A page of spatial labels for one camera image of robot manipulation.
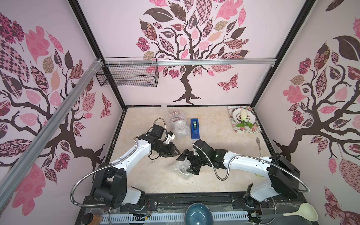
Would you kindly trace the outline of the blue tape dispenser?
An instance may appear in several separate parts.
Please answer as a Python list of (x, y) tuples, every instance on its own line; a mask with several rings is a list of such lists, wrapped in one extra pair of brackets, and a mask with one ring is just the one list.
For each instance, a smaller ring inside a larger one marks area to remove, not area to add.
[(200, 139), (199, 120), (191, 119), (190, 122), (191, 122), (191, 138), (193, 140)]

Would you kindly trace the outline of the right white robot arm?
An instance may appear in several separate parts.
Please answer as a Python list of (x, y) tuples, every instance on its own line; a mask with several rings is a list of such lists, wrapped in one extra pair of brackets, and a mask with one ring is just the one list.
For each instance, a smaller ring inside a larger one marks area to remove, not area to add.
[(224, 149), (213, 149), (207, 142), (199, 139), (193, 143), (192, 150), (184, 150), (177, 160), (188, 161), (187, 171), (193, 175), (199, 175), (204, 166), (215, 170), (226, 169), (224, 178), (215, 172), (221, 181), (228, 179), (231, 170), (242, 170), (264, 177), (263, 182), (248, 186), (247, 196), (252, 201), (262, 202), (275, 196), (296, 199), (300, 192), (300, 171), (281, 154), (274, 153), (271, 157), (239, 155)]

